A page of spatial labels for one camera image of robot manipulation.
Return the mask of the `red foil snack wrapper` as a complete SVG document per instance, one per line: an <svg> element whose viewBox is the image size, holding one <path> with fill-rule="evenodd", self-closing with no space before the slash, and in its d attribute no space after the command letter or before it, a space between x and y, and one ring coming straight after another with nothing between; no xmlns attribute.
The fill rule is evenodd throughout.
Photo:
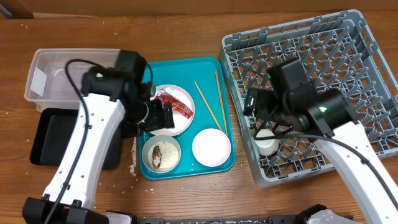
<svg viewBox="0 0 398 224"><path fill-rule="evenodd" d="M170 103L174 111L179 112L187 119L190 119L193 116L193 111L186 104L169 94L165 89L160 89L155 98L159 99L163 106L166 103Z"/></svg>

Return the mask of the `grey bowl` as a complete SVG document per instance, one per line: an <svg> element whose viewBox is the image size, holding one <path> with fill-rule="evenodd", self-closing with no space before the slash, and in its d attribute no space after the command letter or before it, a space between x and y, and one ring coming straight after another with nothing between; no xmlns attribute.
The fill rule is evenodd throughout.
<svg viewBox="0 0 398 224"><path fill-rule="evenodd" d="M165 174L175 169L182 156L177 140L165 135L148 139L141 152L144 166L156 174Z"/></svg>

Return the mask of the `brown food scrap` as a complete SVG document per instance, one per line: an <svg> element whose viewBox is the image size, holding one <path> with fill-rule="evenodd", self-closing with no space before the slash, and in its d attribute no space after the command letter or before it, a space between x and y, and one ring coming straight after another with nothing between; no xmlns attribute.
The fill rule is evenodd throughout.
<svg viewBox="0 0 398 224"><path fill-rule="evenodd" d="M162 153L159 146L154 146L152 151L152 166L155 169L159 169L162 162Z"/></svg>

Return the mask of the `pile of rice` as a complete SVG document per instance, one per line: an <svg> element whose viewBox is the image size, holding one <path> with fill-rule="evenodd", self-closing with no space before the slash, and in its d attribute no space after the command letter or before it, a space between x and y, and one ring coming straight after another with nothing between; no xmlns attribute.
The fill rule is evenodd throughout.
<svg viewBox="0 0 398 224"><path fill-rule="evenodd" d="M152 151L154 146L159 146L162 153L162 162L160 164L159 169L155 169L152 166ZM154 146L151 147L148 154L148 161L150 167L155 172L160 172L160 173L172 170L180 160L180 153L178 149L175 147L175 145L166 141L157 142Z"/></svg>

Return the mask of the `white cup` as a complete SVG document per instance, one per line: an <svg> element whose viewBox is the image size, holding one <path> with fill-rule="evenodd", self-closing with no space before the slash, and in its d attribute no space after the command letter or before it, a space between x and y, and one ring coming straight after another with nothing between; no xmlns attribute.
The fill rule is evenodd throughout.
<svg viewBox="0 0 398 224"><path fill-rule="evenodd" d="M262 129L257 134L257 137L271 137L274 136L274 133L268 129ZM269 156L275 153L279 147L279 141L277 139L268 139L268 140L255 140L257 150L260 155Z"/></svg>

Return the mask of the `small pink bowl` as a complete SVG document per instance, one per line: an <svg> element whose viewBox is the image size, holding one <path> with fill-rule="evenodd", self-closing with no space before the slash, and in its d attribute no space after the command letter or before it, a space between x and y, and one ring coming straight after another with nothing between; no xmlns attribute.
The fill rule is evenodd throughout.
<svg viewBox="0 0 398 224"><path fill-rule="evenodd" d="M224 164L231 154L231 143L227 135L213 128L200 131L192 142L194 158L207 167Z"/></svg>

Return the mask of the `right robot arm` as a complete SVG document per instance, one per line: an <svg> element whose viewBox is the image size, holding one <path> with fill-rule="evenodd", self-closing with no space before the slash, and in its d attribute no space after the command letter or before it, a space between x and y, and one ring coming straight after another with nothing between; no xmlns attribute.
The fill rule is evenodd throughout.
<svg viewBox="0 0 398 224"><path fill-rule="evenodd" d="M297 58L267 70L271 90L250 87L244 115L261 120L254 140L308 139L343 179L368 223L397 223L397 184L358 115L337 89L317 92Z"/></svg>

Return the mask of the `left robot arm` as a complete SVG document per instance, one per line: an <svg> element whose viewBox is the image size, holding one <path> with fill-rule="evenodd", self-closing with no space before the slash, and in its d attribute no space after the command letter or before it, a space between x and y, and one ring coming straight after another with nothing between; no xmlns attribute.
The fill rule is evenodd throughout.
<svg viewBox="0 0 398 224"><path fill-rule="evenodd" d="M123 212L95 211L98 179L112 138L117 130L133 138L174 126L172 105L154 100L154 82L142 81L151 70L138 52L121 50L113 67L90 62L81 87L76 123L63 159L42 198L27 198L22 216L28 224L39 223L137 223Z"/></svg>

